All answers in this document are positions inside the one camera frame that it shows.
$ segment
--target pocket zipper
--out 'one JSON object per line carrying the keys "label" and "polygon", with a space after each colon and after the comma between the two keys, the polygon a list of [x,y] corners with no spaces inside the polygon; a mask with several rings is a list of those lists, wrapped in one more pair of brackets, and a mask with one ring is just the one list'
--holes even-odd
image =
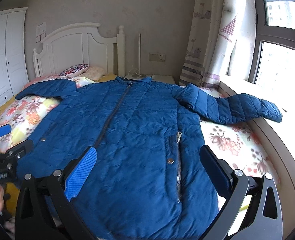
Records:
{"label": "pocket zipper", "polygon": [[180,155],[180,148],[179,142],[182,136],[182,132],[178,132],[176,134],[176,149],[177,149],[177,178],[176,178],[176,187],[177,187],[177,195],[178,199],[177,202],[181,201],[181,155]]}

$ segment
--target metal screw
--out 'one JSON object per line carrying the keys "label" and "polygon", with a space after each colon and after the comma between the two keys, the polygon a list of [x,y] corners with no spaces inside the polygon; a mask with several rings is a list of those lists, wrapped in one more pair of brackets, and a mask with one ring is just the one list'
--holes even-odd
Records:
{"label": "metal screw", "polygon": [[25,178],[26,180],[31,179],[31,177],[32,177],[32,175],[31,175],[30,173],[25,174],[25,176],[24,176],[24,178]]}
{"label": "metal screw", "polygon": [[272,179],[272,175],[270,173],[265,173],[265,178]]}
{"label": "metal screw", "polygon": [[241,171],[241,170],[235,170],[235,171],[234,171],[234,174],[235,174],[236,176],[241,177],[241,176],[243,175],[243,171]]}
{"label": "metal screw", "polygon": [[61,176],[61,174],[62,174],[62,171],[61,170],[55,170],[53,172],[53,176],[55,176],[55,177],[59,177],[59,176]]}

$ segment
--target white wardrobe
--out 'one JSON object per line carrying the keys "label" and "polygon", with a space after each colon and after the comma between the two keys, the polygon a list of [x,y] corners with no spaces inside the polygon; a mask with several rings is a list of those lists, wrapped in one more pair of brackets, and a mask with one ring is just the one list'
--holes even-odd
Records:
{"label": "white wardrobe", "polygon": [[0,12],[0,106],[29,82],[23,40],[26,9]]}

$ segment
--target jacket sleeve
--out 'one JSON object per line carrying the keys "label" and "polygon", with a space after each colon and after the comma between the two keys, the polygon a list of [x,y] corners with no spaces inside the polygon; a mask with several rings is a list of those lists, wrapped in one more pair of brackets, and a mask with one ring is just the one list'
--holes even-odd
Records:
{"label": "jacket sleeve", "polygon": [[15,99],[19,100],[27,95],[37,95],[41,97],[63,97],[77,96],[77,86],[74,81],[68,79],[54,79],[35,83],[18,93]]}
{"label": "jacket sleeve", "polygon": [[282,122],[282,114],[275,104],[248,94],[214,98],[188,84],[175,98],[184,107],[220,124],[234,124],[259,117]]}

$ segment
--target paper sign on wall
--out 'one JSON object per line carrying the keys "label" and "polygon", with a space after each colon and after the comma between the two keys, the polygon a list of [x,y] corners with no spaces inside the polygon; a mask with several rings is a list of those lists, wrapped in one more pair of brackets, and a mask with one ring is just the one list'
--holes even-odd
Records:
{"label": "paper sign on wall", "polygon": [[37,25],[37,31],[36,31],[36,42],[41,41],[46,36],[46,22],[42,22],[41,24]]}

